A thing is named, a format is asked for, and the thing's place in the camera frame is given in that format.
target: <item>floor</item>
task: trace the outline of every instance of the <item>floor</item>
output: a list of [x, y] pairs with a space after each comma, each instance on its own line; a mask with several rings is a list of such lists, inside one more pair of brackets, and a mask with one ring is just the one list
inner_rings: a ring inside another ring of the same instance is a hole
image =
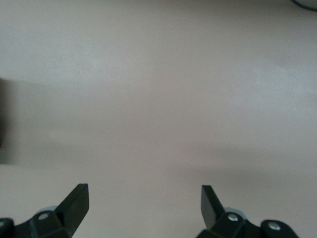
[[0, 217], [88, 183], [75, 238], [194, 238], [210, 184], [314, 238], [316, 24], [288, 0], [2, 0]]

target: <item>screw head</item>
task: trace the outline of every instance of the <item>screw head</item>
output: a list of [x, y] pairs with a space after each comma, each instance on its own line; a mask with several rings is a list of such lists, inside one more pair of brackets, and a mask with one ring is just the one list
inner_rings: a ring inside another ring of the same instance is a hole
[[39, 216], [39, 220], [44, 220], [46, 219], [47, 217], [49, 217], [49, 214], [48, 213], [43, 213]]
[[237, 217], [237, 215], [230, 213], [228, 215], [229, 220], [233, 221], [233, 222], [237, 222], [239, 220], [239, 218]]
[[278, 223], [276, 222], [269, 222], [268, 226], [275, 231], [279, 231], [281, 229], [281, 227], [278, 225]]

